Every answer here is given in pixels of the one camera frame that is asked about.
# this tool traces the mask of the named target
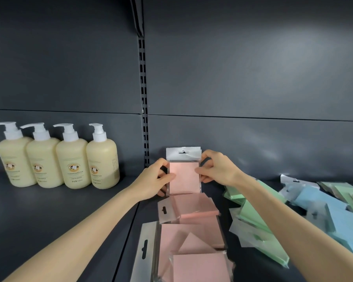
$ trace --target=cream-colored plastic bottle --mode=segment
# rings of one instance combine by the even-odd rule
[[[56,156],[57,138],[50,137],[44,128],[44,123],[28,124],[21,128],[34,127],[34,141],[26,147],[27,155],[33,167],[33,172],[39,186],[54,188],[64,183],[59,162]]]
[[[64,183],[71,189],[81,189],[91,183],[86,146],[88,142],[79,138],[73,124],[56,124],[64,127],[63,138],[56,146]]]
[[[86,146],[91,182],[98,189],[108,189],[120,179],[116,144],[107,138],[102,124],[89,125],[94,127],[93,141]]]
[[[32,166],[26,154],[26,146],[32,138],[22,135],[16,122],[2,122],[5,138],[0,142],[0,158],[13,186],[28,187],[36,184]]]

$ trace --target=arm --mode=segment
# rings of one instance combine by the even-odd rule
[[[4,282],[77,281],[115,225],[136,203],[156,194],[164,196],[160,189],[175,174],[166,175],[160,170],[163,165],[167,166],[167,161],[159,159],[144,169],[130,186],[26,261]]]
[[[353,253],[274,198],[256,180],[242,172],[230,159],[207,150],[196,169],[204,183],[216,180],[234,186],[253,205],[271,229],[294,265],[309,282],[353,282]]]

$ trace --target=hand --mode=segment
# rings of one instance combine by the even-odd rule
[[[201,174],[200,180],[203,183],[215,180],[221,185],[237,186],[238,184],[244,184],[243,181],[250,178],[221,152],[207,149],[202,153],[201,161],[207,157],[211,159],[202,167],[195,169],[196,173]]]
[[[161,197],[165,196],[161,189],[166,191],[166,184],[173,180],[176,175],[174,173],[166,174],[160,169],[161,166],[169,167],[169,162],[160,158],[151,166],[145,168],[136,180],[128,186],[138,201],[149,199],[156,194]]]

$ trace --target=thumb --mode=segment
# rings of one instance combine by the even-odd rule
[[[159,182],[163,185],[169,183],[171,180],[173,180],[176,177],[174,173],[169,173],[164,176],[162,176],[159,180]]]
[[[211,177],[212,171],[213,171],[213,170],[212,170],[211,167],[209,167],[209,168],[206,168],[206,167],[196,167],[196,168],[195,168],[195,172],[196,172],[197,174],[206,175],[206,176],[208,176],[208,177]]]

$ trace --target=forearm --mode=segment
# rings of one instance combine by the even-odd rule
[[[309,282],[353,282],[353,253],[274,198],[249,176],[236,186]]]
[[[5,282],[77,281],[115,225],[136,203],[130,188],[122,190],[30,258]]]

